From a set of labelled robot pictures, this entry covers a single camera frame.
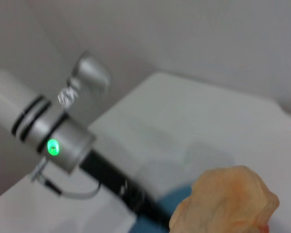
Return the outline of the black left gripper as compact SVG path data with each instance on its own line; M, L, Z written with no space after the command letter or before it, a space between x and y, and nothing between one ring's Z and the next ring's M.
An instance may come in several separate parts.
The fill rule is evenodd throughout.
M161 207L141 185L97 151L90 150L81 162L81 170L116 195L137 217L146 217L165 229L169 228L171 214Z

